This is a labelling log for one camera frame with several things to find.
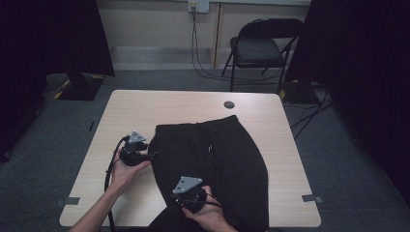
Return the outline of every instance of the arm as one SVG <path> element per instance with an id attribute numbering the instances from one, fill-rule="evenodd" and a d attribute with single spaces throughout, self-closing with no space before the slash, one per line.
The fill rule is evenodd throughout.
<path id="1" fill-rule="evenodd" d="M 115 160 L 119 159 L 119 154 L 116 154 Z M 143 161 L 137 166 L 126 166 L 121 160 L 116 161 L 112 169 L 111 185 L 70 231 L 99 231 L 118 197 L 127 189 L 134 176 L 150 164 L 149 161 Z"/>
<path id="2" fill-rule="evenodd" d="M 206 201 L 219 204 L 219 202 L 215 198 L 210 196 L 212 195 L 210 187 L 203 187 L 203 189 L 205 189 L 206 193 L 208 193 L 208 197 Z M 185 216 L 187 218 L 195 220 L 201 225 L 202 228 L 204 228 L 207 231 L 210 231 L 210 232 L 236 232 L 237 231 L 231 225 L 229 225 L 228 222 L 226 222 L 225 218 L 223 217 L 222 209 L 218 206 L 205 204 L 204 207 L 196 214 L 193 214 L 187 208 L 182 208 L 182 211 L 185 213 Z"/>

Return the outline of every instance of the chair seat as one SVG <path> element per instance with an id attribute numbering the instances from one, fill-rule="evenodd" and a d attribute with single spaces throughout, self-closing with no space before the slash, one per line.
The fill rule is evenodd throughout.
<path id="1" fill-rule="evenodd" d="M 237 37 L 231 39 L 231 47 L 236 40 Z M 242 37 L 238 42 L 236 57 L 240 68 L 277 68 L 285 62 L 277 44 L 271 39 Z"/>

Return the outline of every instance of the gray carpet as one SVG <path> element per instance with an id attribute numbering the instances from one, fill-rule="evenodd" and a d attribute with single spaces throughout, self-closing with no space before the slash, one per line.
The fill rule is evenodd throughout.
<path id="1" fill-rule="evenodd" d="M 62 208 L 54 204 L 70 194 L 112 91 L 229 89 L 228 82 L 204 78 L 195 71 L 121 71 L 116 75 L 103 82 L 94 101 L 56 101 L 52 98 L 56 89 L 44 94 L 40 116 L 12 148 L 11 161 L 0 163 L 0 231 L 68 230 L 59 224 Z M 259 78 L 260 74 L 240 71 L 238 76 Z M 47 88 L 64 78 L 64 74 L 50 75 Z M 275 85 L 236 86 L 235 91 L 274 93 Z M 317 94 L 320 99 L 323 89 L 318 88 Z M 306 109 L 309 106 L 286 104 L 289 125 L 315 110 Z M 333 106 L 317 114 L 300 133 L 296 144 L 310 186 L 324 199 L 318 204 L 322 224 L 282 231 L 410 231 L 410 210 L 351 134 L 348 122 Z"/>

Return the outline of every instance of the chair backrest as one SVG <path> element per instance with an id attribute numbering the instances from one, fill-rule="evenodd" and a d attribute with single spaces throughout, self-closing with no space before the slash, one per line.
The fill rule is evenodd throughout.
<path id="1" fill-rule="evenodd" d="M 257 19 L 245 25 L 238 37 L 254 38 L 294 38 L 298 37 L 303 27 L 303 22 L 296 18 L 267 18 Z"/>

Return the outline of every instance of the human hand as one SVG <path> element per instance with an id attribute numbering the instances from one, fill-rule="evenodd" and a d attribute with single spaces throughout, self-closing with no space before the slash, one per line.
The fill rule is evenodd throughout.
<path id="1" fill-rule="evenodd" d="M 118 189 L 122 194 L 132 182 L 138 172 L 151 165 L 150 161 L 143 161 L 136 166 L 127 166 L 120 160 L 121 150 L 117 152 L 112 169 L 111 187 Z"/>
<path id="2" fill-rule="evenodd" d="M 217 199 L 210 196 L 212 195 L 212 193 L 211 193 L 211 188 L 209 186 L 203 187 L 203 189 L 206 191 L 208 195 L 206 198 L 207 202 L 219 204 Z M 226 222 L 225 218 L 223 217 L 222 209 L 218 206 L 205 204 L 204 207 L 196 214 L 193 214 L 187 208 L 182 208 L 182 211 L 185 213 L 185 216 L 187 218 L 195 220 L 196 222 L 199 223 L 199 225 L 202 228 L 204 228 L 207 231 L 210 231 L 210 232 L 236 231 L 232 226 L 230 226 Z"/>

